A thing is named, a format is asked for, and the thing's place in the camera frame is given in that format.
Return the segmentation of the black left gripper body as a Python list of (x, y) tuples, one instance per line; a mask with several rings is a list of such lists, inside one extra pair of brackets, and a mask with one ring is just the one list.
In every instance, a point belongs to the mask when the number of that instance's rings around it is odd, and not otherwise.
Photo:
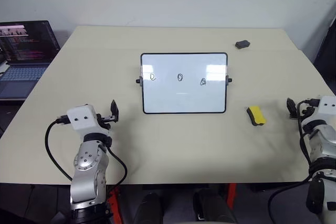
[(96, 114), (96, 116), (97, 116), (98, 124), (106, 130), (111, 129), (110, 122), (117, 122), (117, 116), (116, 115), (111, 115), (111, 116), (108, 116), (108, 117), (105, 117), (105, 118), (103, 118), (101, 116), (101, 114)]

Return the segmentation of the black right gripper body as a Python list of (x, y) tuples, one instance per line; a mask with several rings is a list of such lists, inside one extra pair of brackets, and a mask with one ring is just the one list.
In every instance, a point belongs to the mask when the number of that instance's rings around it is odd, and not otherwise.
[[(301, 105), (307, 105), (306, 108), (301, 109)], [(304, 120), (310, 116), (312, 116), (315, 108), (319, 105), (319, 99), (306, 99), (297, 104), (297, 117), (300, 120)]]

